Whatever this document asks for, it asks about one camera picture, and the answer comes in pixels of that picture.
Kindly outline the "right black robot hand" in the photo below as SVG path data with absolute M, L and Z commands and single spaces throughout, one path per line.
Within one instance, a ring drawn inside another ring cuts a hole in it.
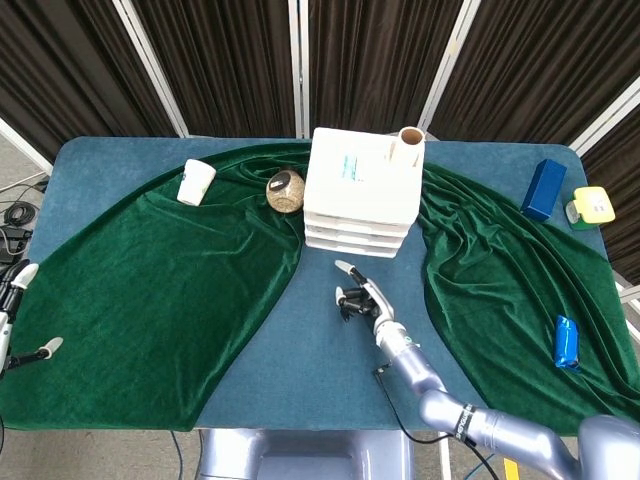
M 355 284 L 355 288 L 335 290 L 335 303 L 345 322 L 349 322 L 354 315 L 361 315 L 367 319 L 369 328 L 374 335 L 379 327 L 395 318 L 391 303 L 384 296 L 377 284 L 365 277 L 353 264 L 343 260 L 336 260 L 334 265 L 346 273 Z

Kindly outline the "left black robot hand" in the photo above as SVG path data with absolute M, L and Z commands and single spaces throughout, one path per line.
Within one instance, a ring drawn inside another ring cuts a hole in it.
M 64 339 L 54 337 L 37 350 L 21 355 L 11 354 L 11 335 L 22 298 L 39 270 L 37 263 L 28 259 L 8 267 L 1 274 L 1 378 L 7 371 L 27 364 L 48 360 L 62 346 Z

